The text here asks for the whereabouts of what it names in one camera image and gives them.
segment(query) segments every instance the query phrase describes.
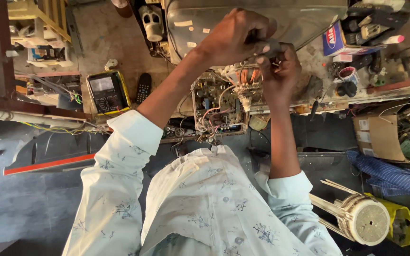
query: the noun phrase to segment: yellow wire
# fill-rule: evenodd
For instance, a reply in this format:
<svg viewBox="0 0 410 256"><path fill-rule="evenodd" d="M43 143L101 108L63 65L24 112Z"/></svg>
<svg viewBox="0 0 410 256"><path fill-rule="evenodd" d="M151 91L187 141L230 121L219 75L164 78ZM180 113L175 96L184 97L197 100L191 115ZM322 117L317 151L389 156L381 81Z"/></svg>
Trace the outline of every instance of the yellow wire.
<svg viewBox="0 0 410 256"><path fill-rule="evenodd" d="M46 128L46 127L38 126L38 125L33 124L33 123L26 123L26 122L20 122L20 123L23 123L23 124L32 126L32 127L34 127L34 128L37 128L37 129L42 129L42 130L50 131L50 132L55 132L55 131L58 131L58 130L63 130L63 131L65 131L65 132L67 132L68 134L71 134L71 135L74 135L74 134L76 134L77 132L89 132L89 133L94 133L94 134L97 133L97 132L95 132L95 131L90 131L90 130L75 130L75 131L71 132L71 131L69 131L69 130L67 130L67 129L65 129L65 128L61 128L61 127Z"/></svg>

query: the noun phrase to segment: cardboard box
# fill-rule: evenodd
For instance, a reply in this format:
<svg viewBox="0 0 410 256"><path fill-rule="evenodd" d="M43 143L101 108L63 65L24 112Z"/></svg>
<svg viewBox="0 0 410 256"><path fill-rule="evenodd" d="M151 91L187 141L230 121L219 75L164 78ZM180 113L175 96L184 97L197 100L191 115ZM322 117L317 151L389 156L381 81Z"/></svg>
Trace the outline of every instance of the cardboard box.
<svg viewBox="0 0 410 256"><path fill-rule="evenodd" d="M364 155L406 161L398 141L397 112L403 107L398 105L407 102L383 104L371 113L353 118L357 144Z"/></svg>
<svg viewBox="0 0 410 256"><path fill-rule="evenodd" d="M337 21L329 30L322 34L324 56L336 56L339 54L363 55L377 52L387 47L379 46L355 46L346 44L345 34L341 28L341 22Z"/></svg>

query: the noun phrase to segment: floral print shirt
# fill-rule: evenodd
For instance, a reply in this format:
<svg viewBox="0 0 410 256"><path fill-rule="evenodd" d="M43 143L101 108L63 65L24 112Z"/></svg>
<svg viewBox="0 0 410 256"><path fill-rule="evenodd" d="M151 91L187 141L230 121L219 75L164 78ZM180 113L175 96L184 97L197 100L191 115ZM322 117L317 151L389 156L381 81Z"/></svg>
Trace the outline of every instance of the floral print shirt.
<svg viewBox="0 0 410 256"><path fill-rule="evenodd" d="M81 173L82 201L64 256L342 255L312 212L304 172L257 173L266 202L227 146L198 149L159 171L142 224L142 168L163 131L135 110L107 123L114 132Z"/></svg>

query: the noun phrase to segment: remote control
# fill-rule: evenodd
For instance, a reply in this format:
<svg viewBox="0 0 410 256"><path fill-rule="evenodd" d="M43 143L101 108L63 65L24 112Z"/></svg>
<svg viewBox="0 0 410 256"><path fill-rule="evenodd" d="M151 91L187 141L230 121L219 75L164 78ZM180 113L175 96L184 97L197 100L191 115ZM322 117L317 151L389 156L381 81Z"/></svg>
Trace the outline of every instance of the remote control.
<svg viewBox="0 0 410 256"><path fill-rule="evenodd" d="M136 103L141 104L151 93L151 75L143 73L139 78L139 85L137 86Z"/></svg>

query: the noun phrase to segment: shirt sleeve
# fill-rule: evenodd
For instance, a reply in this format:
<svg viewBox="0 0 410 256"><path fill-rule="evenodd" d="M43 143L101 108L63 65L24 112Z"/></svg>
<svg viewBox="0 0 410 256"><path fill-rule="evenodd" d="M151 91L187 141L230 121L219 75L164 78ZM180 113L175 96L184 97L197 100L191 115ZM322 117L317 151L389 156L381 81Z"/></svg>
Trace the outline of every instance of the shirt sleeve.
<svg viewBox="0 0 410 256"><path fill-rule="evenodd" d="M128 255L141 248L142 168L163 131L135 110L108 120L114 130L83 169L83 195L63 255Z"/></svg>
<svg viewBox="0 0 410 256"><path fill-rule="evenodd" d="M256 181L268 193L268 205L273 213L292 233L315 255L342 256L341 250L319 223L319 217L312 212L309 192L312 184L305 173L286 178L268 178L269 172L256 173Z"/></svg>

